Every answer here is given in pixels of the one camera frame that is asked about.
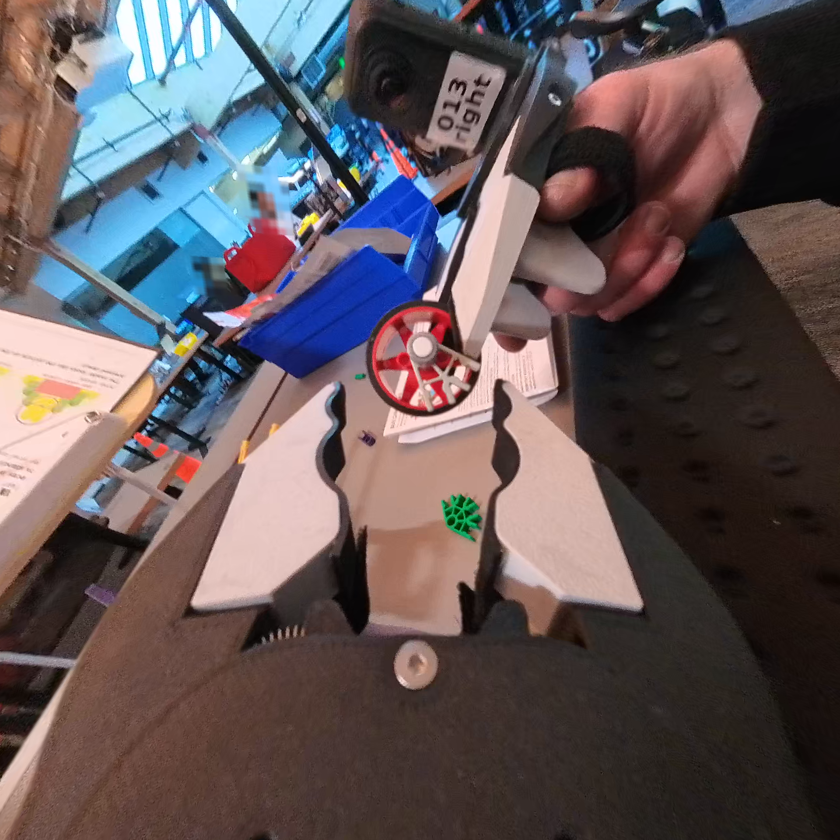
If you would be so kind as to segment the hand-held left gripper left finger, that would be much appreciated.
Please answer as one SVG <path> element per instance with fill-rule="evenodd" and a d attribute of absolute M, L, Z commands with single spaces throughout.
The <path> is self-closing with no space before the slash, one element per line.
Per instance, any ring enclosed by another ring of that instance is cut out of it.
<path fill-rule="evenodd" d="M 283 627 L 333 600 L 357 634 L 370 616 L 366 532 L 354 534 L 337 478 L 344 467 L 345 390 L 325 385 L 240 466 L 191 608 L 269 606 Z"/>

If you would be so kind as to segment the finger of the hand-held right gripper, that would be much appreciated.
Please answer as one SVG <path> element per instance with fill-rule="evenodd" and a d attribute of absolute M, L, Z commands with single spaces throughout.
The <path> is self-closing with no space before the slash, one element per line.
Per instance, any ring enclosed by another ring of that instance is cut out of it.
<path fill-rule="evenodd" d="M 462 354 L 481 354 L 487 336 L 542 337 L 542 306 L 511 279 L 539 205 L 539 188 L 509 162 L 517 148 L 515 119 L 480 191 L 475 220 L 465 238 L 451 286 L 454 327 Z"/>
<path fill-rule="evenodd" d="M 425 301 L 448 306 L 459 274 L 466 263 L 467 246 L 473 233 L 473 214 L 446 217 L 437 230 L 437 250 L 432 264 Z"/>

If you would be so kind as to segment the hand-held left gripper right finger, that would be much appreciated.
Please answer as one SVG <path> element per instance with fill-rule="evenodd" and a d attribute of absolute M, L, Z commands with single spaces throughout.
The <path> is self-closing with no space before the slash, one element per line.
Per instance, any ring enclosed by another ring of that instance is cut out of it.
<path fill-rule="evenodd" d="M 582 634 L 578 611 L 639 618 L 642 593 L 590 456 L 509 381 L 493 388 L 491 466 L 473 584 L 458 585 L 460 632 L 511 602 L 528 634 Z"/>

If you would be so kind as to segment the person's right forearm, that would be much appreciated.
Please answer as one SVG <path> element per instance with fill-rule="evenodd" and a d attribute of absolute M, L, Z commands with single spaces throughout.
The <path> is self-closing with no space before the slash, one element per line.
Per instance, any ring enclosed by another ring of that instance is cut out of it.
<path fill-rule="evenodd" d="M 788 7 L 724 35 L 762 100 L 720 215 L 784 203 L 839 204 L 839 2 Z"/>

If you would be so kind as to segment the person's right hand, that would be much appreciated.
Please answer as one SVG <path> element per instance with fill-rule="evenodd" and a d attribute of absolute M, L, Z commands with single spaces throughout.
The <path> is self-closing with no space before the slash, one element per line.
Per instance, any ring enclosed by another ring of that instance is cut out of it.
<path fill-rule="evenodd" d="M 592 245 L 605 267 L 598 294 L 531 286 L 550 314 L 614 322 L 663 292 L 738 180 L 762 105 L 730 38 L 584 89 L 566 129 L 623 136 L 635 157 L 637 204 L 621 227 Z"/>

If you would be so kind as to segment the blue plastic bin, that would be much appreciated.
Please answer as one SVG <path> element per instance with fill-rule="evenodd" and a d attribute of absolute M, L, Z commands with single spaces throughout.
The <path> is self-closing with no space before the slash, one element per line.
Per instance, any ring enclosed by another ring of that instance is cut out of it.
<path fill-rule="evenodd" d="M 413 182 L 399 176 L 377 197 L 332 234 L 357 234 L 363 229 L 390 229 L 411 239 L 402 269 L 424 291 L 438 251 L 437 227 L 440 215 L 436 206 Z"/>
<path fill-rule="evenodd" d="M 364 344 L 388 311 L 419 299 L 424 284 L 422 276 L 365 246 L 288 307 L 258 322 L 238 346 L 301 379 Z"/>

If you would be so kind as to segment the green fan connector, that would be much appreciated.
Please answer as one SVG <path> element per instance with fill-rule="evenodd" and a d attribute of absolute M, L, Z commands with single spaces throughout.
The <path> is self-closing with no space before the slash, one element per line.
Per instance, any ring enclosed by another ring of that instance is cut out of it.
<path fill-rule="evenodd" d="M 475 543 L 476 532 L 480 530 L 482 523 L 480 505 L 476 500 L 463 493 L 452 494 L 441 500 L 441 508 L 446 528 Z"/>

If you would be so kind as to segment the white instruction booklet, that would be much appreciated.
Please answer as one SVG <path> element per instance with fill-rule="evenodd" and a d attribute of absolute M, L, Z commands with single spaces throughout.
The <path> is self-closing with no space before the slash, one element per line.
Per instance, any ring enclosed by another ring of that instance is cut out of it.
<path fill-rule="evenodd" d="M 392 409 L 383 435 L 403 445 L 416 445 L 462 429 L 487 423 L 492 417 L 496 380 L 513 384 L 535 406 L 554 398 L 560 389 L 553 336 L 528 341 L 511 353 L 489 336 L 482 349 L 482 370 L 469 397 L 441 415 L 409 416 Z"/>

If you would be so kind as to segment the red container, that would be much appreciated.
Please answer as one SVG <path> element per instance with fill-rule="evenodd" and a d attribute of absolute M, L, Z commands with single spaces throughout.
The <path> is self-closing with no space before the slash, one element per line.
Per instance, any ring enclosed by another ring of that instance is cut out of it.
<path fill-rule="evenodd" d="M 262 292 L 297 252 L 297 244 L 271 221 L 248 223 L 249 236 L 224 252 L 226 272 L 249 292 Z"/>

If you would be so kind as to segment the black perforated chair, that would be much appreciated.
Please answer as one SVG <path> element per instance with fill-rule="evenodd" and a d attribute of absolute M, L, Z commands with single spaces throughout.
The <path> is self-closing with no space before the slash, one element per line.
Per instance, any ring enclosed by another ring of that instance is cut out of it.
<path fill-rule="evenodd" d="M 728 604 L 837 807 L 837 379 L 727 220 L 645 309 L 569 329 L 576 437 Z"/>

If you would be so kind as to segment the white document stand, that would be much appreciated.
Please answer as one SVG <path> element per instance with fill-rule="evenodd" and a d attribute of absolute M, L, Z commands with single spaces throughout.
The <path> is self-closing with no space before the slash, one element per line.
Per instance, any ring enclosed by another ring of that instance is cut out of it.
<path fill-rule="evenodd" d="M 1 593 L 15 582 L 90 484 L 107 472 L 113 457 L 150 414 L 158 395 L 152 374 L 144 373 L 110 412 L 100 413 L 91 423 L 80 421 L 84 429 L 78 440 L 2 516 Z"/>

